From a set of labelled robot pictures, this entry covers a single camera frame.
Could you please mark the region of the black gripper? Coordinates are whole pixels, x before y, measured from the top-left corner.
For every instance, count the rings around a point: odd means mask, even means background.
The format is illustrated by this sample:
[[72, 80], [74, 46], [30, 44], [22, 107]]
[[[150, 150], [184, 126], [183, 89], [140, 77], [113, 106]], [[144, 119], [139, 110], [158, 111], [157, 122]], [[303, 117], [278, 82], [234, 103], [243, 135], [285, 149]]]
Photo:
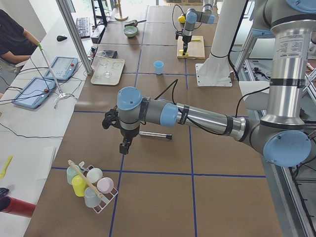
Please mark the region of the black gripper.
[[191, 36], [183, 36], [183, 55], [187, 54], [188, 43], [191, 41]]
[[129, 153], [129, 147], [132, 143], [133, 138], [139, 134], [139, 128], [137, 127], [133, 130], [126, 130], [121, 128], [120, 132], [123, 136], [123, 141], [119, 145], [119, 152], [123, 155], [127, 155]]

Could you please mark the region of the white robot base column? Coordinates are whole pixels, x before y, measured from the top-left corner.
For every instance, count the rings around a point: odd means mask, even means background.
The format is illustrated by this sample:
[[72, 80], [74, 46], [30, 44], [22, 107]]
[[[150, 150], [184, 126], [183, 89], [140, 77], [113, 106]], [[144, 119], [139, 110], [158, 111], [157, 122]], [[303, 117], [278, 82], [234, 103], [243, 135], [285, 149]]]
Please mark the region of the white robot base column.
[[229, 54], [248, 1], [223, 1], [208, 59], [196, 64], [198, 86], [231, 87]]

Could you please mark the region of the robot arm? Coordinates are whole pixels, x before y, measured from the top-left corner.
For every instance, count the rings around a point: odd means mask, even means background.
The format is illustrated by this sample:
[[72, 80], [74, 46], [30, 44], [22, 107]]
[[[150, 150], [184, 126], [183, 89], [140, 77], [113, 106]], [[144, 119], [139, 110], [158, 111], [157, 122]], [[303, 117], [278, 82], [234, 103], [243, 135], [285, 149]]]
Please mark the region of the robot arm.
[[258, 122], [143, 97], [135, 87], [118, 93], [116, 127], [123, 135], [119, 146], [127, 154], [141, 122], [172, 127], [193, 125], [216, 135], [231, 136], [262, 154], [273, 164], [296, 166], [311, 152], [311, 141], [300, 119], [301, 98], [311, 33], [316, 28], [313, 0], [258, 0], [253, 29], [271, 30], [275, 36], [267, 113]]
[[181, 36], [183, 41], [183, 53], [185, 56], [188, 50], [188, 44], [192, 39], [193, 31], [196, 22], [204, 24], [213, 24], [215, 15], [212, 13], [213, 6], [210, 3], [205, 3], [202, 11], [197, 11], [193, 8], [187, 10], [185, 14], [184, 28], [182, 29]]

